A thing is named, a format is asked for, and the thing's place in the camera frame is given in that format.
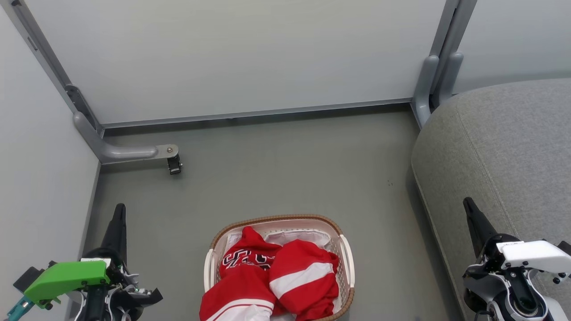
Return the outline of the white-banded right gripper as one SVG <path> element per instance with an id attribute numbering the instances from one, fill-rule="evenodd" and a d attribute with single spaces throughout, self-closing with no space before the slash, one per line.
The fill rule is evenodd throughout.
<path id="1" fill-rule="evenodd" d="M 463 199 L 468 230 L 476 262 L 463 274 L 465 286 L 510 286 L 511 280 L 531 270 L 555 275 L 570 274 L 570 254 L 546 240 L 524 242 L 498 234 L 471 197 Z"/>

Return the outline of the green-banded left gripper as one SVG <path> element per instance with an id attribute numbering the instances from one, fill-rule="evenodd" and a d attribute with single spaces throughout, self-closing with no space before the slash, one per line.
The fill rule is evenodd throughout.
<path id="1" fill-rule="evenodd" d="M 137 274 L 128 271 L 126 206 L 116 205 L 100 248 L 88 252 L 73 262 L 51 262 L 47 269 L 30 268 L 25 275 L 25 297 L 45 308 L 61 295 L 72 291 L 87 291 L 93 286 L 104 286 L 107 301 L 112 307 L 146 308 L 163 300 L 156 288 L 139 286 Z"/>

